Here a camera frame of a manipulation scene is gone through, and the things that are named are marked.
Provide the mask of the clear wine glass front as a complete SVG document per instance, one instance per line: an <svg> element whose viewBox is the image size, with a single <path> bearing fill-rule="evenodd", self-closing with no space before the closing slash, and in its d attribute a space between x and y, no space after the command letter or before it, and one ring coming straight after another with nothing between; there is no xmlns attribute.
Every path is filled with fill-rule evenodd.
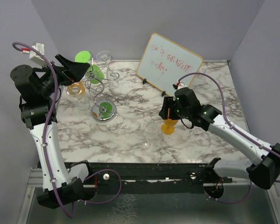
<svg viewBox="0 0 280 224"><path fill-rule="evenodd" d="M155 144L157 134L158 134L158 126L155 122L148 122L145 125L145 145L151 147Z"/></svg>

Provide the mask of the orange plastic goblet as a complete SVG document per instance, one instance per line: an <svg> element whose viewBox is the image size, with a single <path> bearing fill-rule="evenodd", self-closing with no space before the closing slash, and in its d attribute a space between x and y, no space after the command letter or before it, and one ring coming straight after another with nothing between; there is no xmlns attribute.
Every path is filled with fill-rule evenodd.
<svg viewBox="0 0 280 224"><path fill-rule="evenodd" d="M66 86L66 93L72 97L83 95L85 93L84 84L82 82L76 82L70 86Z"/></svg>
<svg viewBox="0 0 280 224"><path fill-rule="evenodd" d="M163 134L171 135L175 131L175 125L178 120L165 119L161 125L161 131Z"/></svg>

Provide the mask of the green plastic wine glass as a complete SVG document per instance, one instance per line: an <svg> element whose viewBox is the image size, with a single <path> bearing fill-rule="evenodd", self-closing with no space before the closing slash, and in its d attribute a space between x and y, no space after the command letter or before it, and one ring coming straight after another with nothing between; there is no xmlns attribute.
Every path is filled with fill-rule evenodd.
<svg viewBox="0 0 280 224"><path fill-rule="evenodd" d="M87 50L80 51L75 56L75 62L79 63L87 63L91 59L92 54ZM103 79L104 74L100 71L100 68L97 65L90 63L90 67L85 74L84 81L90 80L92 84L99 84L99 81L102 81Z"/></svg>

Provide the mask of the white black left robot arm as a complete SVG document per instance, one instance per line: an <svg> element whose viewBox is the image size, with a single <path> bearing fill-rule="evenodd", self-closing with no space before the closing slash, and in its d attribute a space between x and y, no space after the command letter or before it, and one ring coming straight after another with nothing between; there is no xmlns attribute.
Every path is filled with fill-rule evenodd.
<svg viewBox="0 0 280 224"><path fill-rule="evenodd" d="M55 100L51 95L60 85L70 86L80 81L90 65L73 62L60 54L56 59L61 66L32 68L29 65L15 67L10 77L25 101L20 106L21 119L32 135L39 155L43 176L43 193L37 197L41 206L55 209L77 200L90 200L94 192L83 184L92 182L94 173L87 161L66 168L58 142L58 125Z"/></svg>

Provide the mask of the clear wine glass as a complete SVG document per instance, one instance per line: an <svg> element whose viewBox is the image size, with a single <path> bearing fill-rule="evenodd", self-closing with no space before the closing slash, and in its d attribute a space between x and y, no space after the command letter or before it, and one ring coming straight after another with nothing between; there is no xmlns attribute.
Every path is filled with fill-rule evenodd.
<svg viewBox="0 0 280 224"><path fill-rule="evenodd" d="M109 51L101 51L96 55L96 60L104 64L103 69L106 71L105 80L107 81L109 88L115 90L119 86L119 73L114 72L110 65L112 62L112 55Z"/></svg>
<svg viewBox="0 0 280 224"><path fill-rule="evenodd" d="M145 125L145 145L151 147L155 144L157 134L158 134L158 126L155 122L148 122Z"/></svg>
<svg viewBox="0 0 280 224"><path fill-rule="evenodd" d="M74 106L79 110L88 110L90 107L90 102L86 94L78 95L74 98Z"/></svg>

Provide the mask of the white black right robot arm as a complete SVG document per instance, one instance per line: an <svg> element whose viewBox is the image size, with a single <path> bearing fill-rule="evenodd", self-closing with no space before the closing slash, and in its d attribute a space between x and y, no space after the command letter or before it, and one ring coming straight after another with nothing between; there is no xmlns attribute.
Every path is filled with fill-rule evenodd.
<svg viewBox="0 0 280 224"><path fill-rule="evenodd" d="M212 105L202 105L194 91L183 87L173 97L164 97L159 116L164 121L187 119L192 127L210 132L247 157L246 161L213 159L205 170L209 182L221 177L251 180L262 189L270 189L280 175L280 144L271 145L231 123L222 112Z"/></svg>

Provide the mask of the orange plastic goblet front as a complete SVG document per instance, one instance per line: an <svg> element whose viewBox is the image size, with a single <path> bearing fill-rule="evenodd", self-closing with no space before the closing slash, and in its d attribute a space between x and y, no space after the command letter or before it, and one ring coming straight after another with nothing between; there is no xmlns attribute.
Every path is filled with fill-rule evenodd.
<svg viewBox="0 0 280 224"><path fill-rule="evenodd" d="M171 135L175 131L175 125L178 120L165 119L161 125L161 131L163 134Z"/></svg>

